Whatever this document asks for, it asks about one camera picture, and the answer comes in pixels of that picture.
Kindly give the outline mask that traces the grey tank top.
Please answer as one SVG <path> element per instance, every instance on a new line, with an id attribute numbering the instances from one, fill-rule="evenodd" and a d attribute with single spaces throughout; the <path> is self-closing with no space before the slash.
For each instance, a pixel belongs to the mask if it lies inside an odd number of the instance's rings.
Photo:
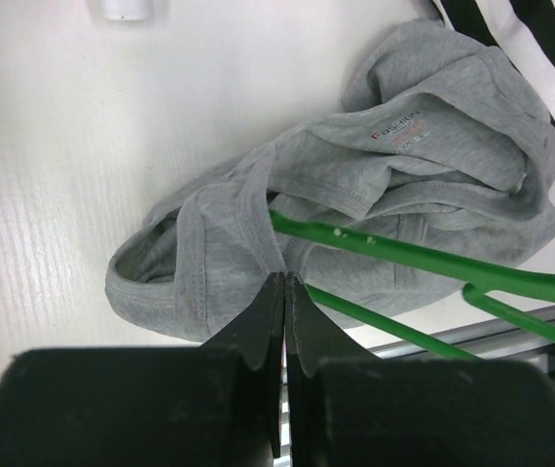
<path id="1" fill-rule="evenodd" d="M 269 214 L 517 267 L 555 237 L 555 128 L 504 53 L 433 20 L 398 26 L 344 111 L 287 130 L 158 203 L 113 255 L 105 293 L 139 327 L 206 341 L 293 271 L 387 316 L 458 280 L 276 233 Z"/>

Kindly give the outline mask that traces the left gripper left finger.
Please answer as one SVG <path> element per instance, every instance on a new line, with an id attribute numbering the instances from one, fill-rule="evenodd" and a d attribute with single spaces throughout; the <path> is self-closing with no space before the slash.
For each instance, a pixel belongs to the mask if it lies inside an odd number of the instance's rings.
<path id="1" fill-rule="evenodd" d="M 202 345 L 236 362 L 227 384 L 227 457 L 280 455 L 284 292 L 284 274 L 269 274 L 252 302 Z"/>

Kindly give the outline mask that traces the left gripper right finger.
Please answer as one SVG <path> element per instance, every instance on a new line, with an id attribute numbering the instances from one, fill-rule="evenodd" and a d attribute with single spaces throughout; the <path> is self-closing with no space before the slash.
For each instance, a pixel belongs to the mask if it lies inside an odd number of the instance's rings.
<path id="1" fill-rule="evenodd" d="M 294 466 L 349 466 L 351 449 L 333 430 L 331 404 L 355 400 L 335 383 L 325 385 L 325 366 L 338 374 L 376 356 L 321 311 L 296 273 L 286 276 L 284 305 L 290 454 Z"/>

